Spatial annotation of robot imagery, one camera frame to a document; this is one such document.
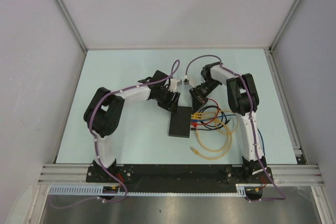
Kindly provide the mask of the black network switch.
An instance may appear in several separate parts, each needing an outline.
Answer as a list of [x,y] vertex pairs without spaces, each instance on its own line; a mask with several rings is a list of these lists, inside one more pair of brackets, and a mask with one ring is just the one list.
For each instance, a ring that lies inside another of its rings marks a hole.
[[189,138],[191,131],[192,108],[178,106],[176,113],[171,113],[168,136]]

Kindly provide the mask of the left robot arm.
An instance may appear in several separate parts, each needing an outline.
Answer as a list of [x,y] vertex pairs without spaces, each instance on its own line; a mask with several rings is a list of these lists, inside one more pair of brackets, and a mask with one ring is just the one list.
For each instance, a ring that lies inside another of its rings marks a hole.
[[117,129],[123,108],[140,101],[155,100],[157,105],[171,113],[177,112],[182,80],[157,70],[153,76],[139,80],[136,85],[111,91],[99,88],[88,105],[83,119],[95,142],[95,162],[100,165],[98,176],[105,182],[115,178],[112,166],[116,157],[112,150],[111,135]]

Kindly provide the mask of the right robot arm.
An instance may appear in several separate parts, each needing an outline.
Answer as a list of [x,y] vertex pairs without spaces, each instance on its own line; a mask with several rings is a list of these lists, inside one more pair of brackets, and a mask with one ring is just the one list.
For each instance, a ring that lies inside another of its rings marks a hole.
[[191,88],[192,111],[197,112],[208,102],[208,96],[219,85],[227,88],[230,110],[237,116],[243,139],[243,179],[254,183],[266,170],[267,163],[262,140],[256,122],[259,96],[250,73],[240,75],[221,65],[220,62],[203,67],[204,82]]

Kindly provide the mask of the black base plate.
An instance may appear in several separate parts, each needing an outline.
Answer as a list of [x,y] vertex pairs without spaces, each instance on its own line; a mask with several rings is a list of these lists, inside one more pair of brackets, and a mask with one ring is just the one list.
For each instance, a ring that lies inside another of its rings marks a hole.
[[218,193],[237,184],[270,183],[264,172],[247,179],[241,165],[117,164],[108,171],[136,191]]

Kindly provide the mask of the aluminium frame rail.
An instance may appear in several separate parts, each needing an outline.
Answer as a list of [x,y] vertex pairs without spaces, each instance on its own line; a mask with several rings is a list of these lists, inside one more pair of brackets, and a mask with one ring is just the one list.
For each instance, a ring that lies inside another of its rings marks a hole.
[[[226,184],[257,184],[274,182],[278,186],[322,186],[318,165],[268,165],[267,172],[247,177],[241,165],[136,165],[124,164],[114,168],[113,175],[131,184],[150,179],[210,179]],[[99,166],[92,164],[45,164],[38,179],[41,184],[113,183]]]

